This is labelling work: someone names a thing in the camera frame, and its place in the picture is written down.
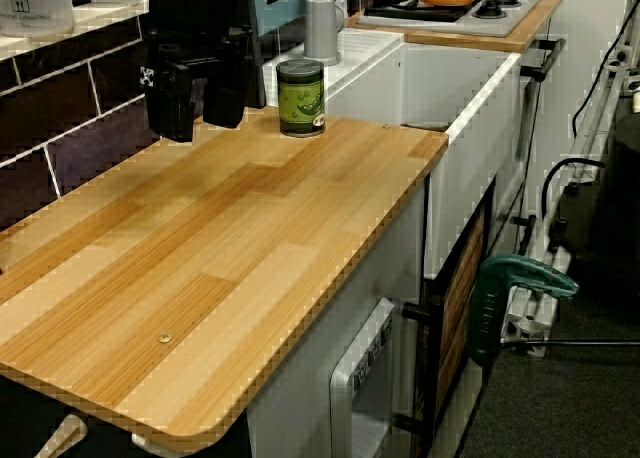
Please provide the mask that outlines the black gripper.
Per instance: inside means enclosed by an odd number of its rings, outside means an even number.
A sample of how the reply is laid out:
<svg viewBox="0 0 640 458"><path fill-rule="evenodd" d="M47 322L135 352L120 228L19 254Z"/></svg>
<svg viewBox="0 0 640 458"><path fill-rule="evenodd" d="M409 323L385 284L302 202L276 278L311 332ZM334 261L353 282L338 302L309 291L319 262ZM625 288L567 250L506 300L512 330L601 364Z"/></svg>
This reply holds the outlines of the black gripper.
<svg viewBox="0 0 640 458"><path fill-rule="evenodd" d="M189 67L207 72L203 121L229 129L239 125L251 71L248 8L249 0L149 0L147 58L139 83L154 133L192 141Z"/></svg>

